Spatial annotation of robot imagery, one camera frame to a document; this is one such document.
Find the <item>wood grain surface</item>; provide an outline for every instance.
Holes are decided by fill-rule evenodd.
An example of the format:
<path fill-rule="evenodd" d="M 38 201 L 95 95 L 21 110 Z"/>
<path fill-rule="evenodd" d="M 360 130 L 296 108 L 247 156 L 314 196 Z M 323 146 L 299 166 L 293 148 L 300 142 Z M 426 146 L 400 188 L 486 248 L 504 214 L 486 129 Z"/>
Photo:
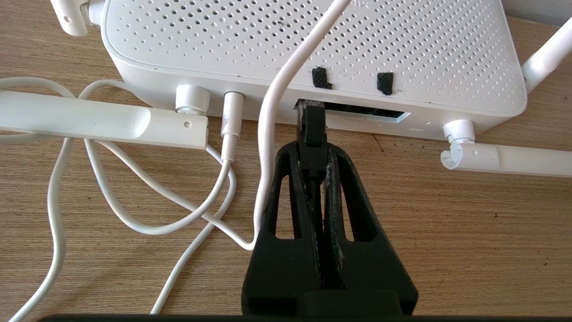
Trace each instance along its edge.
<path fill-rule="evenodd" d="M 49 78 L 76 95 L 94 80 L 119 79 L 96 28 L 85 38 L 66 35 L 48 1 L 1 0 L 0 8 L 0 77 Z M 509 21 L 521 61 L 555 31 Z M 570 84 L 572 57 L 530 95 L 521 116 L 478 140 L 572 151 Z M 141 104 L 114 89 L 101 90 L 94 99 Z M 221 146 L 219 123 L 210 120 L 209 141 L 216 148 Z M 256 123 L 243 124 L 233 166 L 239 189 L 225 220 L 250 238 L 259 165 Z M 293 126 L 277 125 L 277 147 L 294 138 Z M 448 171 L 439 161 L 445 142 L 342 131 L 329 131 L 328 138 L 353 158 L 419 289 L 417 315 L 572 316 L 572 179 Z M 60 146 L 57 140 L 0 147 L 0 321 L 33 294 L 50 265 L 46 189 Z M 120 147 L 159 182 L 197 203 L 219 170 L 202 151 Z M 110 182 L 132 216 L 159 225 L 186 214 L 107 150 L 100 151 Z M 106 204 L 79 140 L 63 179 L 61 205 L 65 265 L 28 321 L 52 313 L 149 312 L 173 265 L 204 225 L 197 222 L 158 237 L 131 231 Z M 286 211 L 281 207 L 281 214 Z M 163 312 L 239 314 L 249 257 L 215 230 L 181 273 Z"/>

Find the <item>white router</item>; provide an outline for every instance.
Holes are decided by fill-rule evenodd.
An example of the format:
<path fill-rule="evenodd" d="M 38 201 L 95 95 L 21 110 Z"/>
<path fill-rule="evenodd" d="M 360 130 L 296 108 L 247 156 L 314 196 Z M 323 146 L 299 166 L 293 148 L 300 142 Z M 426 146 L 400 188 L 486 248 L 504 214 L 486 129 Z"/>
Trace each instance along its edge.
<path fill-rule="evenodd" d="M 69 34 L 100 27 L 121 77 L 142 101 L 188 108 L 192 88 L 205 98 L 201 109 L 221 116 L 224 94 L 240 92 L 243 118 L 251 120 L 330 3 L 52 0 Z M 559 151 L 548 164 L 550 158 L 527 157 L 548 150 L 506 154 L 474 142 L 476 133 L 524 111 L 527 92 L 572 50 L 571 36 L 569 21 L 521 67 L 500 0 L 352 1 L 290 83 L 276 120 L 295 124 L 298 100 L 319 101 L 330 128 L 448 139 L 442 162 L 450 169 L 572 176 L 572 153 Z M 526 161 L 537 159 L 540 166 Z"/>

